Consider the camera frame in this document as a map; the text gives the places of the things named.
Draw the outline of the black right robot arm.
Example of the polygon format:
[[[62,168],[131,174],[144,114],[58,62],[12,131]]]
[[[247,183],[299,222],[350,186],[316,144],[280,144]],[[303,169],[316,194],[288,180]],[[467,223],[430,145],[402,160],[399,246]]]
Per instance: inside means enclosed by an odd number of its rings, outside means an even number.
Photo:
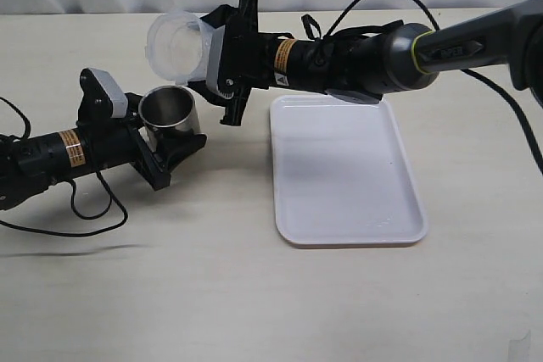
[[[542,0],[527,0],[439,29],[400,20],[326,33],[303,17],[305,39],[262,32],[258,0],[205,15],[212,29],[205,73],[187,84],[223,107],[224,125],[242,122],[255,88],[280,87],[376,104],[391,92],[430,86],[443,71],[506,65],[513,86],[542,97]]]

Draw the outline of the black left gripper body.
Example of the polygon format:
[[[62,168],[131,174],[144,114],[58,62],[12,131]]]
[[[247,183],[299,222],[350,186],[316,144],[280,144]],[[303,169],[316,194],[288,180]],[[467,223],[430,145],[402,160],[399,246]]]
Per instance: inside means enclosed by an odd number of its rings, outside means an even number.
[[[110,118],[111,102],[90,69],[84,68],[80,73],[82,100],[76,127],[85,141],[92,167],[106,170],[130,164],[155,191],[168,187],[171,174],[141,136],[143,121],[140,117]]]

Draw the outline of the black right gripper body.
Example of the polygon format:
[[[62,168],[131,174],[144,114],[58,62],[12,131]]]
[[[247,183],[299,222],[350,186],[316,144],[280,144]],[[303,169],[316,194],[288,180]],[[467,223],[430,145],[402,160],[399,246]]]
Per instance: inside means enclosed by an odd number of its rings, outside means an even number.
[[[251,90],[267,89],[273,79],[269,51],[273,34],[259,31],[258,0],[238,0],[236,7],[222,4],[200,17],[218,28],[226,26],[218,85],[223,97],[210,91],[203,81],[188,86],[208,103],[223,107],[223,125],[241,125]]]

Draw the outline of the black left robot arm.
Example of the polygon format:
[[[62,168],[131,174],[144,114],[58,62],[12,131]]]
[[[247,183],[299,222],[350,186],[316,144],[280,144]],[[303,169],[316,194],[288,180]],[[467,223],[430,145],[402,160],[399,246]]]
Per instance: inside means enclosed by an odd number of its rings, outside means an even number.
[[[2,136],[3,210],[59,182],[124,164],[158,191],[207,143],[185,86],[159,86],[140,96],[123,92],[109,72],[96,68],[81,71],[80,86],[75,127],[34,137]]]

